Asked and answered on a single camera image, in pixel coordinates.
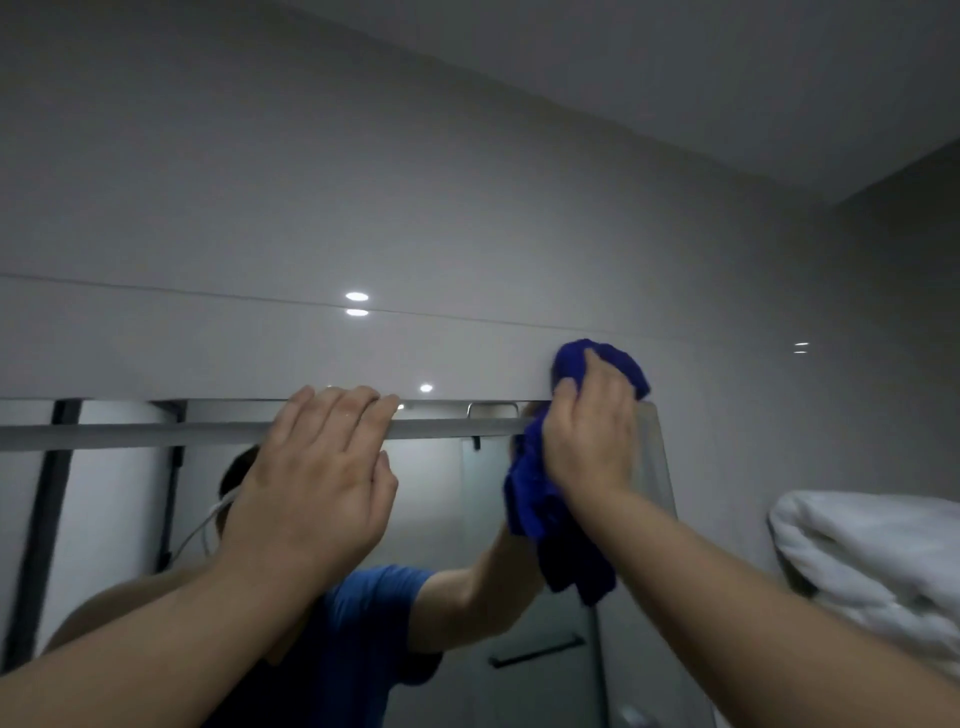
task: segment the black frame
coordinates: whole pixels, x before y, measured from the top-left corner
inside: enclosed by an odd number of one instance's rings
[[[50,424],[78,425],[82,406],[83,400],[57,400]],[[43,455],[5,640],[4,672],[17,669],[34,658],[36,631],[47,593],[72,457],[73,450],[48,450]]]
[[[186,400],[155,401],[154,405],[177,418],[177,423],[186,422]],[[160,546],[156,554],[155,572],[160,573],[170,567],[173,553],[170,549],[170,536],[173,531],[174,511],[177,507],[177,484],[180,481],[180,468],[183,466],[183,454],[186,448],[177,445],[170,448],[170,475],[167,480],[167,499],[163,506],[163,529],[160,531]]]

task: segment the metal bar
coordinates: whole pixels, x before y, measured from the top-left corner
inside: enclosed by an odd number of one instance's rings
[[[388,440],[435,440],[515,435],[531,418],[394,420]],[[0,452],[51,449],[175,448],[196,445],[252,445],[270,423],[180,423],[169,425],[0,426]]]
[[[506,657],[503,659],[498,658],[496,655],[491,655],[488,662],[490,663],[490,667],[493,669],[502,669],[504,667],[509,667],[510,665],[528,663],[531,660],[537,660],[538,658],[546,657],[547,655],[556,655],[558,652],[566,652],[568,649],[582,647],[585,644],[587,644],[587,641],[584,638],[578,634],[574,634],[566,642],[553,644],[549,647],[545,647],[544,649],[534,650],[533,652],[525,652],[522,655]]]
[[[44,429],[77,426],[81,400],[58,400],[54,404],[52,425]],[[47,594],[50,566],[60,528],[60,512],[70,477],[70,448],[38,448],[50,450],[43,456],[40,478],[36,484],[34,509],[30,514],[27,544],[20,561],[16,597],[10,629],[4,648],[3,671],[16,669],[34,659],[36,630],[40,626],[43,600]]]
[[[186,400],[180,400],[172,404],[177,423],[186,422]],[[174,527],[174,511],[177,508],[177,484],[180,481],[183,455],[183,445],[170,448],[170,472],[167,475],[167,498],[163,504],[163,528],[160,531],[160,546],[156,553],[156,573],[160,573],[170,566],[170,535]]]
[[[506,404],[508,407],[512,407],[513,409],[515,409],[515,410],[516,410],[516,415],[517,415],[518,417],[520,416],[520,405],[517,404],[517,403],[514,402],[514,401],[494,401],[494,400],[491,400],[491,401],[472,401],[470,404],[467,405],[467,419],[468,419],[468,420],[469,420],[469,418],[470,418],[470,410],[473,409],[473,405],[474,405],[474,404],[479,404],[479,405],[481,405],[481,406],[486,406],[486,407],[495,406],[495,405],[498,406],[498,405],[500,405],[500,404]]]

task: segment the door handle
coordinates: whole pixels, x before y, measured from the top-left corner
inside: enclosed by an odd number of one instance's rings
[[[528,663],[531,660],[537,660],[538,658],[546,657],[547,655],[556,655],[558,652],[566,652],[568,649],[582,647],[585,644],[587,644],[587,641],[574,632],[567,640],[550,644],[547,647],[542,647],[540,649],[522,652],[518,655],[504,655],[500,657],[491,655],[488,662],[490,663],[490,667],[493,669],[502,669],[504,667],[509,667],[510,665]]]

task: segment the left hand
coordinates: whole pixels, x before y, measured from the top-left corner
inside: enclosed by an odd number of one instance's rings
[[[399,399],[304,387],[276,415],[233,504],[213,569],[309,600],[379,543],[396,495],[382,451]]]

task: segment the white ceiling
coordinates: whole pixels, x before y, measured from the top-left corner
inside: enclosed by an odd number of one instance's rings
[[[837,202],[960,136],[960,0],[288,0]]]

